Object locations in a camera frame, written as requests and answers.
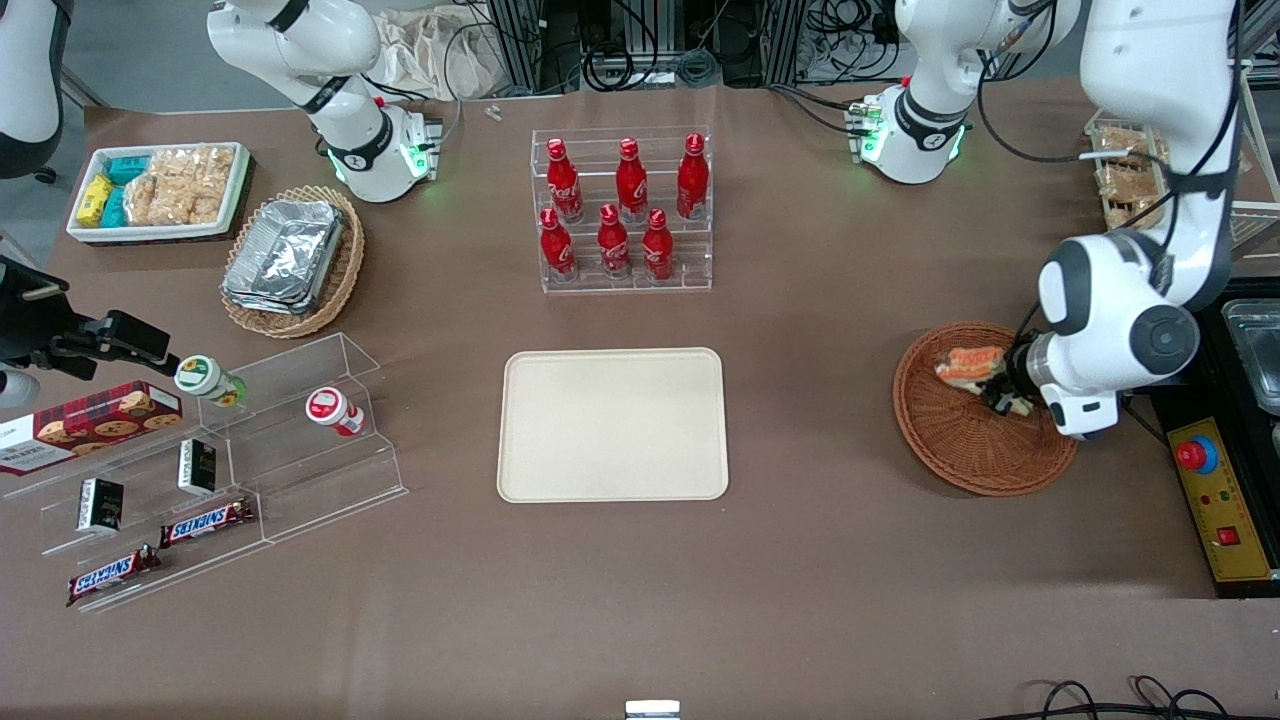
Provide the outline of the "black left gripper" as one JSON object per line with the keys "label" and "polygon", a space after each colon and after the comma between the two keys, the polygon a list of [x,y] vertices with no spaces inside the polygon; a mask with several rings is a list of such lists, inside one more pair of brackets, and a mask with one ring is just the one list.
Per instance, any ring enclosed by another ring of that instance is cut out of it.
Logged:
{"label": "black left gripper", "polygon": [[1000,416],[1012,411],[1014,398],[1034,402],[1038,398],[1036,383],[1027,369],[1028,354],[1038,334],[1019,334],[1012,345],[1005,348],[1004,370],[997,377],[997,384],[984,384],[984,404]]}

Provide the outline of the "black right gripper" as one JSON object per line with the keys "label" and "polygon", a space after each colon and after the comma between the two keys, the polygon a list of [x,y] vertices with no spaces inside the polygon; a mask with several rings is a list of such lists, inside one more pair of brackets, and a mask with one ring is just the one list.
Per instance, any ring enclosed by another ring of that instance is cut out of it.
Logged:
{"label": "black right gripper", "polygon": [[[169,378],[175,375],[180,359],[169,352],[166,332],[120,310],[109,311],[100,322],[77,313],[67,299],[68,288],[64,281],[3,258],[4,368],[36,366],[92,380],[100,357],[133,363]],[[90,328],[95,323],[96,341]]]}

